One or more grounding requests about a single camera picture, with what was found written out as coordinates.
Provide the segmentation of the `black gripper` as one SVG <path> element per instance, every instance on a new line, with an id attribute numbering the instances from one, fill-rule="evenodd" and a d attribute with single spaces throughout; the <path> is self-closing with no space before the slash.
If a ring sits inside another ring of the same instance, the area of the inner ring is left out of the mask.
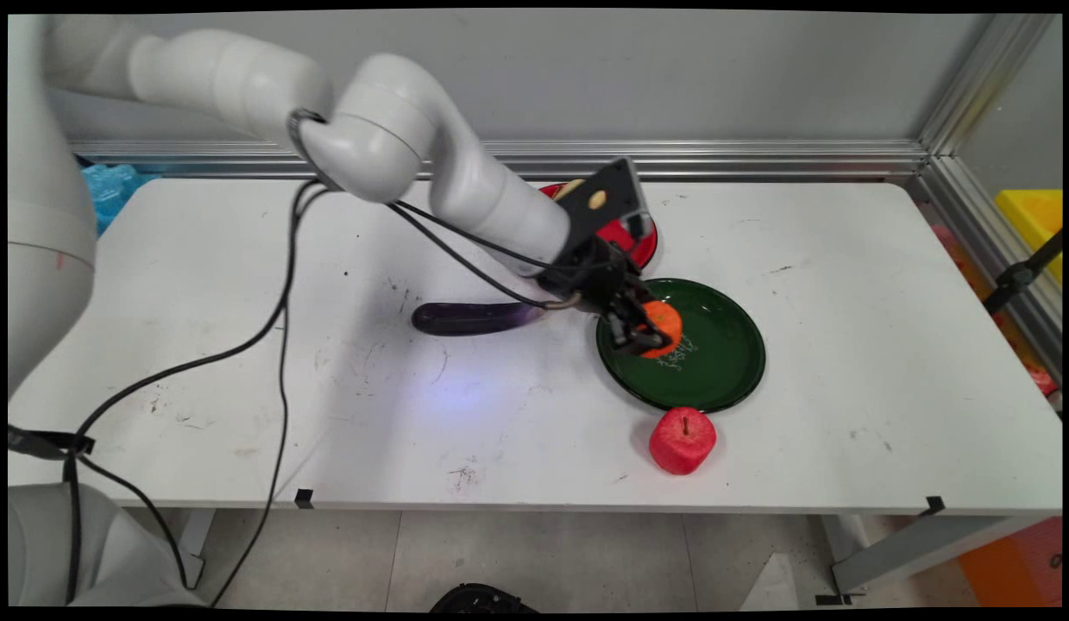
<path id="1" fill-rule="evenodd" d="M 549 293 L 549 311 L 578 310 L 604 316 L 614 351 L 630 356 L 677 347 L 677 310 L 654 298 L 640 268 L 616 243 L 589 237 L 562 252 L 538 275 Z"/>

